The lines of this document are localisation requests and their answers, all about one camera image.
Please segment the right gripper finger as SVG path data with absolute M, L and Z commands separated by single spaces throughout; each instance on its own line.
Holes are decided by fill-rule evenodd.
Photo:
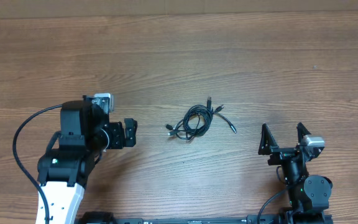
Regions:
M 299 122 L 296 126 L 297 129 L 297 136 L 298 136 L 298 144 L 301 144 L 305 138 L 308 138 L 311 134 L 306 127 L 303 125 L 303 123 Z
M 278 151 L 278 144 L 269 130 L 267 123 L 262 125 L 258 155 L 270 155 Z

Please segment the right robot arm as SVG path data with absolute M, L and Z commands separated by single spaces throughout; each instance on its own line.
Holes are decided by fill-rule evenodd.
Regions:
M 332 181 L 321 175 L 309 174 L 306 163 L 316 159 L 325 148 L 321 136 L 311 134 L 302 123 L 297 124 L 298 143 L 294 147 L 280 147 L 266 123 L 262 125 L 258 154 L 269 155 L 268 165 L 282 170 L 277 178 L 285 185 L 280 192 L 270 197 L 260 208 L 256 223 L 304 223 L 329 224 L 331 215 L 326 215 L 332 193 Z M 276 215 L 263 215 L 267 205 L 288 194 L 289 207 Z

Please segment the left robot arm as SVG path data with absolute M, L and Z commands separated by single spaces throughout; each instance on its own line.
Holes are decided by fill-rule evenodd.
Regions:
M 60 130 L 51 138 L 37 164 L 41 192 L 37 223 L 74 223 L 87 181 L 108 149 L 136 144 L 137 121 L 112 123 L 109 93 L 68 101 L 60 110 Z

